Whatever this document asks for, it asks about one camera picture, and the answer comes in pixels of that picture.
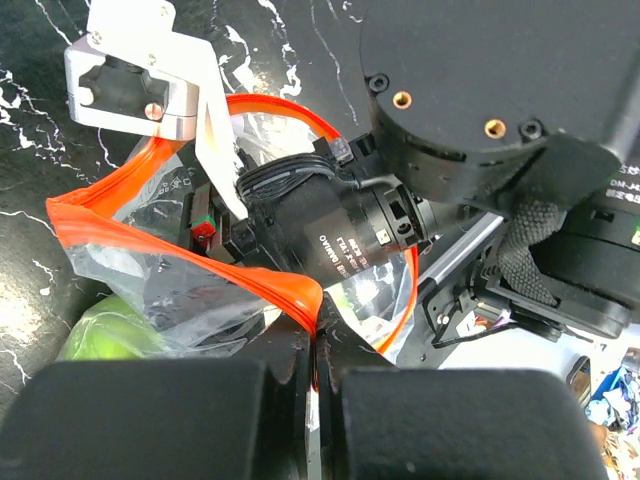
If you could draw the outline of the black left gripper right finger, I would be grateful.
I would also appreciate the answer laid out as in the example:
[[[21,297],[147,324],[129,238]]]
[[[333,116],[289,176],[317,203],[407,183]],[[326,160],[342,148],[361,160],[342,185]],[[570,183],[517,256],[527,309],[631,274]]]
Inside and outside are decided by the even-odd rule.
[[[317,319],[325,479],[603,479],[584,413],[554,375],[401,369],[330,296]]]

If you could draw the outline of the green fake apple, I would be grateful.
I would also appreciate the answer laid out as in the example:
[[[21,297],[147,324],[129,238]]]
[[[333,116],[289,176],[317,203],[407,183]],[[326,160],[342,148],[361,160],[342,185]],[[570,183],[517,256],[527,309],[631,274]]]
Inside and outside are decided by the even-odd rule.
[[[120,297],[111,295],[83,313],[56,360],[130,360],[169,352],[163,336],[144,316]]]

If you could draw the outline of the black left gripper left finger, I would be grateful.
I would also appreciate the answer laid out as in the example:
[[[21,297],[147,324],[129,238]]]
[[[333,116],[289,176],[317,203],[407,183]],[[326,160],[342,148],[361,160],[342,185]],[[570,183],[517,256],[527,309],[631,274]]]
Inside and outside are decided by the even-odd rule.
[[[302,479],[311,338],[279,319],[228,358],[57,362],[1,428],[5,479]]]

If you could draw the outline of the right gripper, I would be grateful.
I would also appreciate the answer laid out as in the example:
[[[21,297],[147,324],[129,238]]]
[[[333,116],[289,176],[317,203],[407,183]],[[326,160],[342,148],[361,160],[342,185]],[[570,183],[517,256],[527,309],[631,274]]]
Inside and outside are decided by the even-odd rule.
[[[247,209],[231,212],[212,183],[186,196],[179,244],[203,256],[241,266],[318,275],[320,154],[304,152],[259,164],[238,151],[235,192]]]

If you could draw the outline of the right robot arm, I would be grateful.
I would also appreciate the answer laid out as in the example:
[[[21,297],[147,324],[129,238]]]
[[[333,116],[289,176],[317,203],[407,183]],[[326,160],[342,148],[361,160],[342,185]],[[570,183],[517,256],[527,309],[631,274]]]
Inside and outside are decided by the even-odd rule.
[[[616,338],[639,320],[639,5],[374,1],[360,27],[371,130],[247,164],[236,220],[207,188],[180,242],[329,286],[439,247],[419,281]]]

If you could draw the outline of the clear zip top bag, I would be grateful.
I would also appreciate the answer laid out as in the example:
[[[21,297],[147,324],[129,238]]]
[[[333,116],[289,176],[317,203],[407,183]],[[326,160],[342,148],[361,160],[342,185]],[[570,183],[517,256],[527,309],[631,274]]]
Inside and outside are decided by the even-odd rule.
[[[179,141],[143,139],[102,180],[47,200],[74,272],[113,292],[72,331],[62,358],[227,356],[245,345],[240,327],[268,308],[306,332],[316,329],[318,282],[212,258],[194,238],[186,211],[193,185],[181,148]]]

